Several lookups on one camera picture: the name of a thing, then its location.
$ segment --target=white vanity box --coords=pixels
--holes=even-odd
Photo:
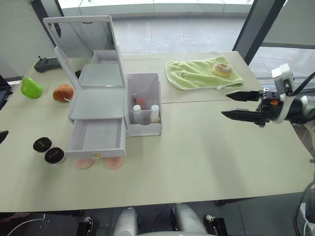
[[[45,18],[55,53],[74,87],[68,118],[73,131],[65,152],[76,158],[126,155],[126,138],[160,135],[150,123],[151,106],[159,106],[157,74],[124,74],[110,16]],[[79,78],[68,58],[86,59]],[[136,124],[133,106],[142,102],[144,122]]]

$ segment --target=black cable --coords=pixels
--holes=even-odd
[[[303,83],[291,94],[288,94],[289,97],[297,95],[302,89],[308,84],[309,81],[311,81],[312,78],[314,78],[315,72],[313,72],[309,77],[307,77]]]
[[[310,187],[312,187],[314,184],[314,181],[310,182],[309,185],[307,185],[307,187],[305,188],[304,192],[302,193],[302,196],[300,198],[300,202],[299,202],[299,205],[297,205],[296,209],[295,209],[295,212],[294,212],[294,215],[293,215],[293,227],[294,227],[294,231],[295,231],[295,235],[296,236],[301,236],[300,235],[300,232],[299,232],[299,229],[297,227],[297,215],[299,214],[299,210],[300,210],[300,207],[301,207],[301,204],[304,200],[304,197],[305,197],[305,194],[306,192],[308,191],[308,189]]]
[[[165,210],[167,209],[169,204],[166,204],[166,207],[157,215],[153,225],[152,225],[152,232],[153,232],[153,229],[154,229],[154,225],[156,224],[156,222],[158,221],[158,219],[161,217],[161,215],[163,214],[163,212],[165,212]]]

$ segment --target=beige table surface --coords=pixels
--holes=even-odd
[[[259,81],[245,64],[238,52],[211,52],[193,54],[147,54],[147,55],[125,55],[123,56],[123,67],[125,73],[158,73],[161,82],[162,103],[193,102],[193,101],[216,101],[229,100],[225,95],[232,92],[231,89],[216,90],[214,88],[184,91],[174,88],[166,78],[165,65],[172,60],[203,60],[220,55],[226,56],[233,68],[245,80],[240,90],[259,90]],[[74,71],[79,70],[84,60],[70,60]],[[70,84],[69,79],[61,69],[38,73],[31,68],[28,77],[34,79],[43,86],[44,92],[40,99],[26,100],[20,93],[16,93],[5,106],[7,108],[25,107],[69,107],[69,103],[60,103],[52,99],[52,94],[59,85]]]
[[[32,149],[42,136],[65,148],[68,108],[5,109],[0,211],[46,211],[246,198],[299,192],[312,180],[308,151],[288,122],[233,121],[221,110],[255,103],[163,104],[163,134],[127,138],[124,165],[53,166]]]

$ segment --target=white cable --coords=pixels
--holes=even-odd
[[[306,225],[307,225],[307,221],[304,224],[304,228],[303,228],[303,236],[305,236],[305,229],[306,229]]]
[[[19,224],[17,227],[15,227],[13,230],[11,230],[11,232],[10,233],[8,233],[8,235],[7,236],[9,236],[13,231],[15,231],[18,227],[20,227],[21,225],[24,225],[25,223],[28,223],[28,222],[31,222],[31,221],[36,221],[36,220],[44,220],[45,219],[45,217],[46,217],[46,214],[44,214],[44,217],[43,218],[40,218],[40,219],[33,219],[33,220],[28,220],[28,221],[25,221],[25,222],[23,222],[23,223],[21,223],[21,224]]]

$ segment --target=glazed donut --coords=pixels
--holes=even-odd
[[[217,63],[213,66],[212,71],[215,75],[225,78],[232,74],[232,66],[228,66],[224,63]]]

